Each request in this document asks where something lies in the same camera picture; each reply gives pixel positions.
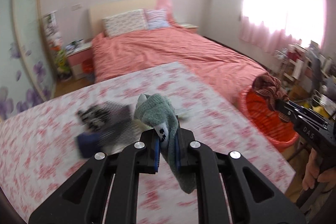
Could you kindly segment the right human hand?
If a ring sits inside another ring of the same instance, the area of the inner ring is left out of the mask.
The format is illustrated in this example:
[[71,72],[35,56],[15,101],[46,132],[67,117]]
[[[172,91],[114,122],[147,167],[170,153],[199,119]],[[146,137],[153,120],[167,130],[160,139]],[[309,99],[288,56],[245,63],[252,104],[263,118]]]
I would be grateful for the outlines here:
[[303,190],[313,189],[316,181],[319,183],[332,183],[335,185],[335,168],[319,173],[320,170],[317,165],[317,156],[318,153],[312,148],[305,168],[305,176],[302,181]]

